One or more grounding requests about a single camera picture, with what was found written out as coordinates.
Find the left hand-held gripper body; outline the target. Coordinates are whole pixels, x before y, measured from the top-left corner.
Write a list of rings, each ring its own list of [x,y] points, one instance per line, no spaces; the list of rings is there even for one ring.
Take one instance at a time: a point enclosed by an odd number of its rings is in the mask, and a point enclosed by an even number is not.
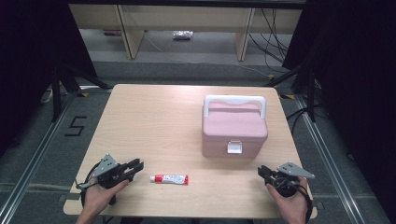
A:
[[[76,184],[76,188],[86,190],[91,186],[99,185],[102,188],[111,189],[124,180],[132,182],[133,178],[126,176],[129,169],[125,168],[125,164],[116,162],[110,154],[106,154],[92,167],[86,180]]]

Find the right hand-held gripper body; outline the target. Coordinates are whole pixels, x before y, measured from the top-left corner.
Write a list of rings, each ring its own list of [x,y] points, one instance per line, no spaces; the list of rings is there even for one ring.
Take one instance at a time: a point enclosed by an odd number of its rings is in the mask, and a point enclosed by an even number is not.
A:
[[[294,195],[300,186],[300,177],[314,178],[315,176],[297,164],[289,161],[279,165],[271,172],[273,187],[283,197]]]

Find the red and white ointment tube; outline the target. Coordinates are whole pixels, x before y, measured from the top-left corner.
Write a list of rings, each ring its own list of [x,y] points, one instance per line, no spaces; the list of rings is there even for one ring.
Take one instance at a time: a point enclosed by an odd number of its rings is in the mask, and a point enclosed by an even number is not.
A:
[[[187,175],[151,175],[149,180],[153,183],[188,185]]]

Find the pink storage box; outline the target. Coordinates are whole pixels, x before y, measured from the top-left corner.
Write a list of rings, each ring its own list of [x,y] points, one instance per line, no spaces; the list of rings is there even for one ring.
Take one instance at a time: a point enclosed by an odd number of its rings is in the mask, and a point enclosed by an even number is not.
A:
[[[205,157],[256,158],[268,138],[263,96],[207,95],[202,115]]]

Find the person's right hand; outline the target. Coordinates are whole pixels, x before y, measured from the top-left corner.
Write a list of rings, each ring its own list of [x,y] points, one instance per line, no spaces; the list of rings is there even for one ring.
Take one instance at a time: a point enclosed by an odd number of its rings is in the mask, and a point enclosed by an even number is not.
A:
[[[266,185],[269,193],[274,198],[278,206],[280,215],[284,220],[287,219],[304,219],[308,210],[307,202],[301,192],[296,192],[293,196],[283,197],[270,184]]]

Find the person's left hand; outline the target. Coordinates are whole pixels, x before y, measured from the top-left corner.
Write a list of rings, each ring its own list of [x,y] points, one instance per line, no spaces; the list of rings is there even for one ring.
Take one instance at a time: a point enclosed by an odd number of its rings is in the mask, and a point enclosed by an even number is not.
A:
[[[106,209],[111,199],[128,185],[129,181],[124,180],[111,189],[104,189],[97,185],[89,187],[86,191],[82,214],[88,217],[98,216]]]

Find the black metal stand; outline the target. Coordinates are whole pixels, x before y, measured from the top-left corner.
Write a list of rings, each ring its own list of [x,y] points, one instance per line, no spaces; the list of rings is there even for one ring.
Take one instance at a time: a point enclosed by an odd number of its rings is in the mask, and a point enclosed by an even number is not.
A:
[[[312,122],[315,122],[314,115],[314,99],[315,99],[315,74],[314,71],[307,65],[298,65],[291,69],[284,75],[271,80],[269,83],[265,84],[265,87],[274,87],[281,82],[295,77],[293,83],[291,84],[291,90],[293,93],[302,93],[305,91],[307,93],[307,105],[303,109],[304,112],[308,114]]]
[[[110,90],[111,86],[101,81],[98,77],[92,76],[75,66],[67,63],[57,63],[51,75],[53,117],[52,122],[56,121],[62,113],[61,86],[64,86],[67,92],[77,93],[81,90],[75,77],[83,79],[95,84],[103,90]]]

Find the black curtain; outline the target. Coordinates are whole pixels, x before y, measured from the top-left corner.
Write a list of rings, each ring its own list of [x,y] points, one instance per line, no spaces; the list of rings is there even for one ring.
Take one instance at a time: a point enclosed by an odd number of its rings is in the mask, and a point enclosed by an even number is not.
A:
[[[285,67],[315,59],[326,109],[396,224],[396,0],[305,0]]]
[[[62,64],[96,75],[68,0],[0,0],[0,157]]]

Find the silver foil packet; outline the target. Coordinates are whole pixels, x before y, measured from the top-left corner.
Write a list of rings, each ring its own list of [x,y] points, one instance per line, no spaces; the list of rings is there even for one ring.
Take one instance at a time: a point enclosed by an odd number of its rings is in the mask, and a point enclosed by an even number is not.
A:
[[[174,40],[190,40],[193,37],[193,31],[174,31]]]

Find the beige desk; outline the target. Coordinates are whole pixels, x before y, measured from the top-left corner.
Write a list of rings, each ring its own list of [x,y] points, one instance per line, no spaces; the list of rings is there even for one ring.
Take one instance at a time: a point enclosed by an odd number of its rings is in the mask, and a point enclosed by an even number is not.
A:
[[[80,29],[119,30],[126,54],[136,57],[146,31],[232,33],[239,61],[245,59],[248,35],[294,33],[300,9],[236,7],[160,7],[71,4]]]

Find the aluminium floor rail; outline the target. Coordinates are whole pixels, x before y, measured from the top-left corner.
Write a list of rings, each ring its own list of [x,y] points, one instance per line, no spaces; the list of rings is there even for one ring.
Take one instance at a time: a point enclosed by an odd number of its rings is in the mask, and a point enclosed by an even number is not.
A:
[[[7,185],[6,183],[0,183],[0,191],[7,188],[9,195],[0,205],[0,224],[8,224],[14,216],[18,206],[25,192],[29,188],[29,184],[35,176],[41,162],[44,160],[59,127],[62,125],[65,113],[69,108],[70,104],[76,98],[75,93],[68,93],[64,97],[64,101],[61,103],[61,111],[56,115],[55,119],[49,117],[49,127],[46,129],[45,134],[40,138],[40,142],[35,148],[34,153],[30,160],[26,163],[23,168],[23,172],[14,184]]]
[[[300,95],[296,96],[297,106],[304,111],[304,123],[310,132],[311,137],[316,145],[318,154],[323,160],[324,166],[329,174],[332,184],[340,198],[346,214],[352,224],[366,224],[361,210],[358,207],[346,181],[342,177],[335,160],[333,159],[324,139],[318,129],[317,124],[312,120],[314,113],[308,113],[308,105]]]

